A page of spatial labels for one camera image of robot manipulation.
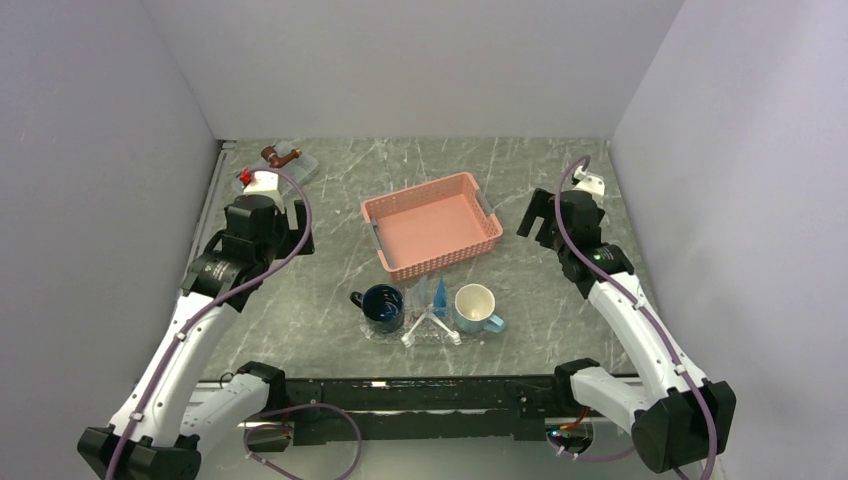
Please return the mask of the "dark blue mug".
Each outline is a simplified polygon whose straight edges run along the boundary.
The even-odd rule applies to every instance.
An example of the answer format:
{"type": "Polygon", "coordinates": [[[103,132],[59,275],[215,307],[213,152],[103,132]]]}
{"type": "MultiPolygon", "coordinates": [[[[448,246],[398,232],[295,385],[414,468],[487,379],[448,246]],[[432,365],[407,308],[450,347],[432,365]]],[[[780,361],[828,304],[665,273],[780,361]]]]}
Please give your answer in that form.
{"type": "Polygon", "coordinates": [[[351,292],[349,300],[361,310],[367,323],[380,334],[391,334],[404,322],[404,299],[394,286],[377,284],[365,292],[351,292]]]}

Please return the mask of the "white red toothpaste tube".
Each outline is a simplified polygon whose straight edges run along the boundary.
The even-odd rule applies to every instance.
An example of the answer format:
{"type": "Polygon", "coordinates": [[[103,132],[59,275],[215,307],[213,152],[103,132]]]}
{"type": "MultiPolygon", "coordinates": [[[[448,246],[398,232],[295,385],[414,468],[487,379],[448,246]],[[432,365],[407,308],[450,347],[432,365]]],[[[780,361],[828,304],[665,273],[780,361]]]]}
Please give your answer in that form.
{"type": "Polygon", "coordinates": [[[418,281],[408,290],[407,303],[414,317],[418,317],[426,312],[430,303],[428,278],[426,275],[419,277],[418,281]]]}

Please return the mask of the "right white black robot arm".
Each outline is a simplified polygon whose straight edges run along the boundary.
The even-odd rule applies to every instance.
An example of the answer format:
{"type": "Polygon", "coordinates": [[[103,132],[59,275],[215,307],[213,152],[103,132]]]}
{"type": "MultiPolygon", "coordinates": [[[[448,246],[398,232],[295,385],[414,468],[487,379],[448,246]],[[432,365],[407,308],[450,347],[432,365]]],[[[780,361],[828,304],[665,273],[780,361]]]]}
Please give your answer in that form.
{"type": "Polygon", "coordinates": [[[647,299],[623,250],[603,241],[605,215],[592,195],[577,189],[533,192],[518,235],[535,236],[554,251],[563,275],[612,328],[641,380],[632,387],[583,358],[558,365],[551,380],[557,411],[594,410],[626,430],[639,458],[655,473],[724,452],[736,407],[725,381],[712,382],[683,352],[647,299]]]}

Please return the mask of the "clear textured oval tray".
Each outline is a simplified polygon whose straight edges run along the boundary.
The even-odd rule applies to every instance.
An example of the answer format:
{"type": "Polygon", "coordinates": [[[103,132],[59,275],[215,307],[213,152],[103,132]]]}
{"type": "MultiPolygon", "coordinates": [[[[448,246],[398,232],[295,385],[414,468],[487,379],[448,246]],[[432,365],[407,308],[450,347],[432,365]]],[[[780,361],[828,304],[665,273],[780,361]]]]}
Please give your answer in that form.
{"type": "MultiPolygon", "coordinates": [[[[432,303],[428,305],[426,311],[432,312],[431,308],[432,303]]],[[[406,313],[404,316],[404,322],[399,330],[391,334],[380,334],[371,328],[364,316],[361,316],[359,318],[359,329],[366,339],[376,344],[400,345],[402,347],[405,347],[401,342],[401,337],[412,326],[413,322],[418,317],[414,317],[411,313],[406,313]]],[[[447,316],[441,320],[448,327],[453,330],[456,330],[460,334],[462,341],[460,345],[468,345],[476,342],[476,338],[472,334],[461,332],[456,326],[453,320],[453,306],[450,303],[448,303],[447,316]]],[[[436,326],[432,321],[428,321],[425,324],[422,324],[419,330],[417,331],[415,337],[416,341],[410,348],[425,345],[460,346],[454,345],[448,338],[446,332],[440,327],[436,326]]]]}

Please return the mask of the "white and blue mug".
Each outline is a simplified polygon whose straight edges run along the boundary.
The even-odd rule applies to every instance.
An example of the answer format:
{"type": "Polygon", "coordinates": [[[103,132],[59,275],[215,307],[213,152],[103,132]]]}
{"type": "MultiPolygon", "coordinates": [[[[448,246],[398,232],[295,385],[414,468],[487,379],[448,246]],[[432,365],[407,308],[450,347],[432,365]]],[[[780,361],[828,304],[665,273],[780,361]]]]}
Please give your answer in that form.
{"type": "Polygon", "coordinates": [[[490,289],[481,284],[464,285],[454,297],[454,323],[464,333],[501,333],[506,324],[495,309],[496,299],[490,289]]]}

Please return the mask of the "white toothbrush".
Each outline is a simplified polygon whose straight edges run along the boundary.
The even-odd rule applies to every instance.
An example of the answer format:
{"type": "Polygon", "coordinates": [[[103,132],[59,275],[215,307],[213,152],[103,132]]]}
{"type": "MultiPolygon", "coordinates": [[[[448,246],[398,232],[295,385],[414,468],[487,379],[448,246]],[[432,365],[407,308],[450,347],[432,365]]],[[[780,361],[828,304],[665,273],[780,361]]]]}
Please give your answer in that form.
{"type": "Polygon", "coordinates": [[[401,342],[406,348],[410,348],[416,341],[416,333],[422,324],[431,321],[433,314],[429,311],[422,313],[412,324],[412,326],[402,335],[401,342]]]}
{"type": "Polygon", "coordinates": [[[460,334],[456,331],[448,327],[435,313],[428,312],[427,317],[438,327],[443,329],[448,338],[454,345],[460,345],[462,343],[460,334]]]}

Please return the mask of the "pink plastic basket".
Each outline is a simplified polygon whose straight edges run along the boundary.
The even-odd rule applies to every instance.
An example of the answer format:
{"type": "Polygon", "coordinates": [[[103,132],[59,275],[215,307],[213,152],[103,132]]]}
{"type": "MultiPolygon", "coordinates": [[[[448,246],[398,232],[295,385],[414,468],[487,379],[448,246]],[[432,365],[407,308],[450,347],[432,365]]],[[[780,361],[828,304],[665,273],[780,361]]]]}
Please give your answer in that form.
{"type": "Polygon", "coordinates": [[[503,227],[469,172],[362,203],[383,269],[394,282],[432,273],[494,249],[503,227]]]}

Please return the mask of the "blue toothpaste tube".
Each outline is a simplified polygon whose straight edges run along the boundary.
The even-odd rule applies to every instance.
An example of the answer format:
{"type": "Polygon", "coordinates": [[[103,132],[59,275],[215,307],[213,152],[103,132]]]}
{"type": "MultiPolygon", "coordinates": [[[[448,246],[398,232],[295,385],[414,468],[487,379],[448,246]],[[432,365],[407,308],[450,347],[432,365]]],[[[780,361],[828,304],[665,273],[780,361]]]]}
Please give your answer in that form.
{"type": "Polygon", "coordinates": [[[431,311],[439,319],[444,319],[448,314],[448,292],[443,277],[439,279],[434,291],[431,311]]]}

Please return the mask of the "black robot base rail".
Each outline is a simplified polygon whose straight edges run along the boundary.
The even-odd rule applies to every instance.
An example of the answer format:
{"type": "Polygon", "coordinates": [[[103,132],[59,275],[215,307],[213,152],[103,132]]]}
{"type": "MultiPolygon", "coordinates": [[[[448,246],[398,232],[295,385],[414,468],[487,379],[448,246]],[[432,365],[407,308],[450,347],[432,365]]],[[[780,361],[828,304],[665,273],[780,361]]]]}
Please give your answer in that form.
{"type": "Polygon", "coordinates": [[[551,429],[570,425],[587,435],[605,420],[557,400],[551,374],[287,378],[285,392],[247,420],[289,427],[296,446],[357,438],[542,441],[551,429]]]}

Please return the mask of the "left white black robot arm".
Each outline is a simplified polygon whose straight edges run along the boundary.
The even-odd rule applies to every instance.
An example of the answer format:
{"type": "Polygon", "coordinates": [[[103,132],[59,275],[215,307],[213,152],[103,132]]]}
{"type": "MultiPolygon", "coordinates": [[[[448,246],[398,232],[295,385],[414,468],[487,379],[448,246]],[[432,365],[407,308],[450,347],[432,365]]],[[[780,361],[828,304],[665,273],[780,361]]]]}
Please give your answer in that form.
{"type": "Polygon", "coordinates": [[[77,450],[100,479],[194,479],[239,423],[279,417],[282,370],[251,361],[196,407],[190,400],[223,335],[271,274],[314,251],[311,208],[294,203],[297,226],[265,195],[224,209],[226,226],[189,266],[169,327],[140,381],[105,427],[88,427],[77,450]]]}

